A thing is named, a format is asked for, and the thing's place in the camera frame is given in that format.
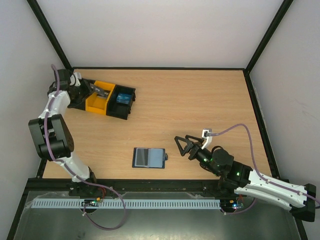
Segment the black VIP card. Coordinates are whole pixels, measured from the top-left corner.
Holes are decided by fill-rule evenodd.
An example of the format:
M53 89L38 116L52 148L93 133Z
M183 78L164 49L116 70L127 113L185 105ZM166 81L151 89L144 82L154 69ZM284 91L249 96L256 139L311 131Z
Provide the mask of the black VIP card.
M104 94L104 92L105 92L105 90L104 89L102 89L101 87L98 87L98 86L96 86L96 85L94 85L94 84L90 84L90 87L91 87L91 89L95 92L95 93L97 93L99 96L100 95L102 95L102 94Z

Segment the blue leather card holder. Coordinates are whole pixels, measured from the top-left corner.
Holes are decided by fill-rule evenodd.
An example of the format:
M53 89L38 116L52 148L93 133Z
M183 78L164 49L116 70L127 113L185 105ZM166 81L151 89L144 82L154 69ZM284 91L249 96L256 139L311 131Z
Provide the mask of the blue leather card holder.
M136 149L148 149L148 165L136 166ZM133 168L147 168L147 169L164 169L166 161L168 160L168 154L164 148L145 148L135 147L133 149L132 167Z

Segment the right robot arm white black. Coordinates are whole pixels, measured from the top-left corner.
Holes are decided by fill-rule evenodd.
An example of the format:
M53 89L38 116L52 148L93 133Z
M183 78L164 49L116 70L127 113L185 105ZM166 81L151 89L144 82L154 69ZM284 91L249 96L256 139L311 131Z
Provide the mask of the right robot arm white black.
M267 176L252 167L235 160L221 146L207 149L209 140L191 135L174 138L181 156L197 160L206 171L219 178L218 191L250 196L279 206L305 222L314 222L316 217L316 186L296 185Z

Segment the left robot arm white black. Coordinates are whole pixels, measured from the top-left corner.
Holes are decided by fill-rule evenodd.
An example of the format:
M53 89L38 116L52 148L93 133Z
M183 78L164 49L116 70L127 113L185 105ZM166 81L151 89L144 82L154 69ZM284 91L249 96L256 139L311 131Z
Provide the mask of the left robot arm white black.
M70 188L74 194L93 196L99 189L97 179L77 156L64 114L68 108L85 109L94 82L68 69L54 69L53 73L55 80L47 92L48 101L43 112L28 122L31 137L41 159L56 163L71 176Z

